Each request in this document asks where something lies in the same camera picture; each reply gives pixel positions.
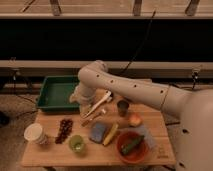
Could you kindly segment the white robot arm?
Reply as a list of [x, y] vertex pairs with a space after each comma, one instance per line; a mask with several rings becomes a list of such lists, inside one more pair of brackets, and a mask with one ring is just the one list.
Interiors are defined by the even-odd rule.
[[88, 105], [95, 91], [105, 89], [133, 102], [180, 118], [176, 171], [213, 171], [213, 89], [189, 91], [171, 85], [111, 75], [96, 60], [78, 71], [71, 102]]

